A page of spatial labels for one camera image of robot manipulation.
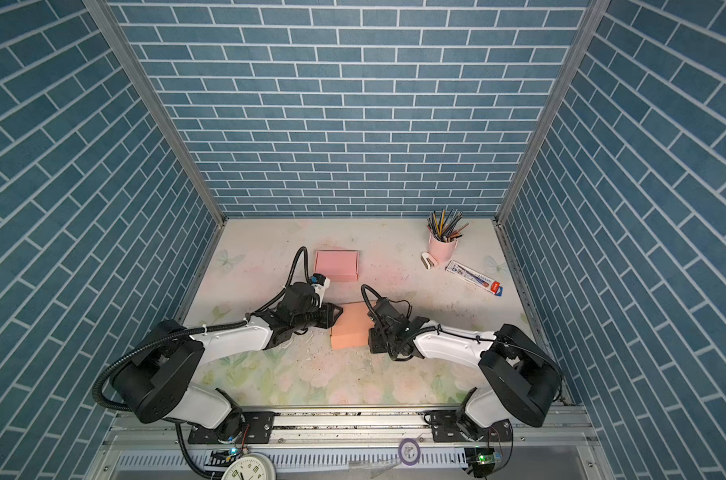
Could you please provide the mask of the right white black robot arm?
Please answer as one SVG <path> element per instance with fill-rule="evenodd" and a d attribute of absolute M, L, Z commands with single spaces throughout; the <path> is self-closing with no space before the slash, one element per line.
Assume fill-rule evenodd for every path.
<path fill-rule="evenodd" d="M 409 318 L 386 297 L 364 301 L 374 326 L 373 353 L 394 361 L 438 359 L 472 367 L 485 378 L 473 387 L 454 414 L 456 428 L 479 440 L 494 424 L 517 419 L 540 427 L 562 386 L 562 370 L 521 329 L 505 324 L 496 332 L 472 332 L 429 320 Z"/>

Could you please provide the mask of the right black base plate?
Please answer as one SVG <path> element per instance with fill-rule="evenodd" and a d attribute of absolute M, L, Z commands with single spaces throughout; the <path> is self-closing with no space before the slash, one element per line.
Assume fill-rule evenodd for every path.
<path fill-rule="evenodd" d="M 422 415 L 436 443 L 510 442 L 514 437 L 509 420 L 480 427 L 458 410 L 429 410 Z"/>

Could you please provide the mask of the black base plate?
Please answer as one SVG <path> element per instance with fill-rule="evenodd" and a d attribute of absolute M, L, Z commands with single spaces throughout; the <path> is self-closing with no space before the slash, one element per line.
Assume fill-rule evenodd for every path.
<path fill-rule="evenodd" d="M 187 441 L 196 445 L 268 444 L 276 414 L 271 411 L 236 413 L 215 429 L 194 425 Z"/>
<path fill-rule="evenodd" d="M 429 410 L 422 415 L 436 443 L 510 442 L 514 437 L 509 420 L 480 427 L 458 410 Z"/>

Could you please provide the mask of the pink pencil cup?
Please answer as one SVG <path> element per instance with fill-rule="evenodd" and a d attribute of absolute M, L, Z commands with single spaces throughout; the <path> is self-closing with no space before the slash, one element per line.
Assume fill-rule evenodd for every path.
<path fill-rule="evenodd" d="M 458 240 L 443 241 L 434 234 L 429 234 L 427 252 L 437 264 L 447 264 L 453 257 Z"/>

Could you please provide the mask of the white toothpaste tube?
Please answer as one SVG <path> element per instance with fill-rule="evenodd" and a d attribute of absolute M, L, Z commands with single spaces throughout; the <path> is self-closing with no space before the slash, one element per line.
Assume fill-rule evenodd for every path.
<path fill-rule="evenodd" d="M 485 276 L 455 260 L 451 260 L 448 263 L 448 265 L 445 267 L 445 271 L 452 275 L 458 276 L 464 282 L 481 288 L 483 291 L 491 293 L 497 297 L 501 297 L 503 295 L 503 287 L 498 281 L 488 276 Z"/>

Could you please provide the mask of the pink paper box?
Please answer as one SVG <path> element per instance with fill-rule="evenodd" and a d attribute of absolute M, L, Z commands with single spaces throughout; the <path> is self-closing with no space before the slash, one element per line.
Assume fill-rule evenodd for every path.
<path fill-rule="evenodd" d="M 318 250 L 314 270 L 332 282 L 355 282 L 359 279 L 359 252 Z"/>

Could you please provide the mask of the orange paper box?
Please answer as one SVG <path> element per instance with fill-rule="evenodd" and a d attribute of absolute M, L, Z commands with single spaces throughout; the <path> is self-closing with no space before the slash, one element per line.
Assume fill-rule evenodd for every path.
<path fill-rule="evenodd" d="M 331 328 L 331 348 L 341 350 L 368 345 L 374 322 L 364 302 L 344 304 L 343 313 Z"/>

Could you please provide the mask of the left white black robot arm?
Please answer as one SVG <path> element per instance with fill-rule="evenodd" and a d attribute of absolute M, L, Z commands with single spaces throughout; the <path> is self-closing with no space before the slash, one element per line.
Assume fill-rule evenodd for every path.
<path fill-rule="evenodd" d="M 309 328 L 331 328 L 343 309 L 324 301 L 330 285 L 330 279 L 316 274 L 235 323 L 186 328 L 164 321 L 139 347 L 105 368 L 91 394 L 106 409 L 130 411 L 143 423 L 168 419 L 219 428 L 239 417 L 238 405 L 225 393 L 195 384 L 198 368 L 275 348 Z"/>

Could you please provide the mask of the coloured pencils bundle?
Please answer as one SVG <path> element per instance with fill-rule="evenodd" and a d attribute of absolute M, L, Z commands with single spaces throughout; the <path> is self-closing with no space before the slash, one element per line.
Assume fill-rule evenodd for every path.
<path fill-rule="evenodd" d="M 464 221 L 464 214 L 460 210 L 432 211 L 427 220 L 431 238 L 443 243 L 460 238 L 468 226 L 469 223 Z"/>

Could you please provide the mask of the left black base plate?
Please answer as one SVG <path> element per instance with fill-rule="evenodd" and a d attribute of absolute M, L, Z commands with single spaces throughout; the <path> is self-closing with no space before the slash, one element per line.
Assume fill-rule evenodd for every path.
<path fill-rule="evenodd" d="M 268 444 L 276 414 L 271 411 L 236 413 L 215 429 L 194 425 L 187 441 L 196 445 Z"/>

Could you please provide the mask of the aluminium mounting rail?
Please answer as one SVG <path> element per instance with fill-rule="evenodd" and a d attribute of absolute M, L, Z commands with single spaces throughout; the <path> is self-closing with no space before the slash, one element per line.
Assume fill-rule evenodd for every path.
<path fill-rule="evenodd" d="M 541 427 L 510 420 L 494 426 L 489 440 L 471 440 L 459 432 L 447 433 L 434 423 L 455 410 L 443 405 L 431 418 L 419 406 L 307 406 L 296 408 L 247 407 L 256 420 L 242 444 L 262 449 L 396 447 L 407 438 L 425 447 L 513 446 L 593 447 L 598 435 L 582 407 L 555 406 Z"/>

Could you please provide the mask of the white round clock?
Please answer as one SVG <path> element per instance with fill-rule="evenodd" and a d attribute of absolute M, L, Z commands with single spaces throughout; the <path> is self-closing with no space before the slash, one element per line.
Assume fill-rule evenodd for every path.
<path fill-rule="evenodd" d="M 276 480 L 277 472 L 273 462 L 264 454 L 244 455 L 231 464 L 222 480 Z"/>

